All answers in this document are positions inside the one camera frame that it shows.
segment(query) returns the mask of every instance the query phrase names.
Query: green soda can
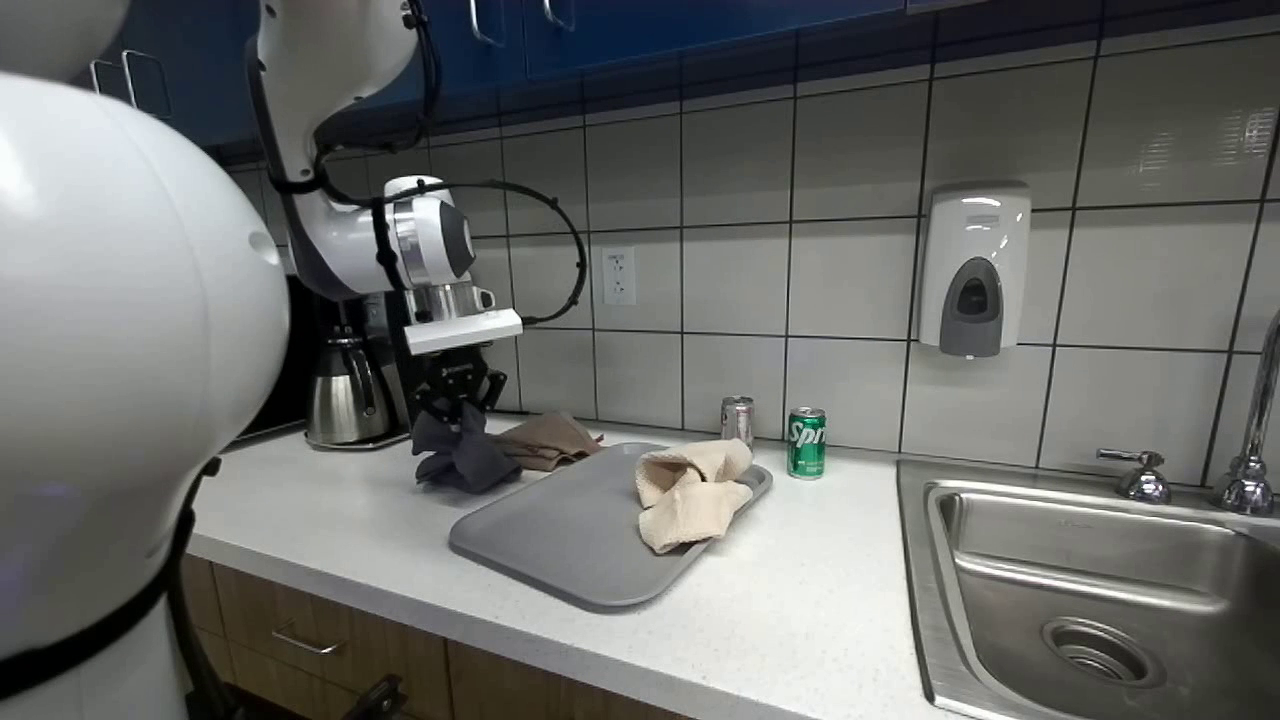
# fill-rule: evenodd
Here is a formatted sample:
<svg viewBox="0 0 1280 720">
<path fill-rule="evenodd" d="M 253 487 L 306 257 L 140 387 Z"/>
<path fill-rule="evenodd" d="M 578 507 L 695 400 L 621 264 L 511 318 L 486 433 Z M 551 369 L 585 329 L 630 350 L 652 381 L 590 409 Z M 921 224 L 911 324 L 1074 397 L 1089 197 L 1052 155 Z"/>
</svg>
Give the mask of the green soda can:
<svg viewBox="0 0 1280 720">
<path fill-rule="evenodd" d="M 830 469 L 830 413 L 800 404 L 789 418 L 789 448 L 791 448 L 791 477 L 824 477 Z"/>
</svg>

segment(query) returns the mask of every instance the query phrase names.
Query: can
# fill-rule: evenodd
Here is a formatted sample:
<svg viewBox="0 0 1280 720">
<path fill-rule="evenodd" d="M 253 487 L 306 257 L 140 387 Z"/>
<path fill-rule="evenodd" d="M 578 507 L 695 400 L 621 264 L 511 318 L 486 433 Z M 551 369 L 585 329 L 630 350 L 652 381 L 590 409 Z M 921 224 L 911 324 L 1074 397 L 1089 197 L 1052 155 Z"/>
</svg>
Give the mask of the can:
<svg viewBox="0 0 1280 720">
<path fill-rule="evenodd" d="M 800 404 L 789 418 L 791 477 L 824 477 L 830 469 L 830 413 Z"/>
<path fill-rule="evenodd" d="M 722 437 L 724 442 L 746 442 L 747 448 L 757 444 L 752 397 L 724 397 L 724 404 L 722 404 Z"/>
</svg>

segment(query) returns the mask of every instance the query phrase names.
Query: wall-mounted dispenser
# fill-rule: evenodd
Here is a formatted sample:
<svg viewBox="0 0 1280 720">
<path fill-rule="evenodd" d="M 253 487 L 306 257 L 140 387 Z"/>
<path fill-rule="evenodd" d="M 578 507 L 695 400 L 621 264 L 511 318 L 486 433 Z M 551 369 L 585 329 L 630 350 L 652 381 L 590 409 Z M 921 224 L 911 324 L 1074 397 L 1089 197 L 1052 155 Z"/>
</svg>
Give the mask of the wall-mounted dispenser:
<svg viewBox="0 0 1280 720">
<path fill-rule="evenodd" d="M 1021 183 L 932 197 L 921 343 L 996 356 L 1018 343 L 1030 286 L 1033 197 Z"/>
</svg>

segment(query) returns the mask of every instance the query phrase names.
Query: white countertop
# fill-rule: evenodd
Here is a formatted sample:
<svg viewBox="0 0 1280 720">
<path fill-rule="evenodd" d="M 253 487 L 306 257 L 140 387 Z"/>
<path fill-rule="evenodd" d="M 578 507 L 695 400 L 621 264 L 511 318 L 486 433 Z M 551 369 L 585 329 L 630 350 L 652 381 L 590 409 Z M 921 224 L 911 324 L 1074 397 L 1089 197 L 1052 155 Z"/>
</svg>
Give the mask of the white countertop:
<svg viewBox="0 0 1280 720">
<path fill-rule="evenodd" d="M 939 718 L 911 649 L 896 469 L 830 451 L 824 482 L 791 482 L 780 448 L 757 463 L 778 487 L 623 616 L 449 553 L 449 527 L 486 502 L 418 487 L 407 444 L 314 451 L 281 437 L 229 451 L 197 502 L 191 556 L 683 718 Z"/>
</svg>

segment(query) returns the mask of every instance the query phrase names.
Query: sink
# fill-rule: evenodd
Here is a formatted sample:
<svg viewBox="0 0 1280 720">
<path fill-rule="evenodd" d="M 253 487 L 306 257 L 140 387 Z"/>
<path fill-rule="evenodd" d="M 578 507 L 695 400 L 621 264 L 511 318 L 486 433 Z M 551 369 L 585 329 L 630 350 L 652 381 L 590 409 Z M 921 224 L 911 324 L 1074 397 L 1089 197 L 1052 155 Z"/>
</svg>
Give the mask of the sink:
<svg viewBox="0 0 1280 720">
<path fill-rule="evenodd" d="M 1280 526 L 902 469 L 921 673 L 959 718 L 1280 713 Z"/>
</svg>

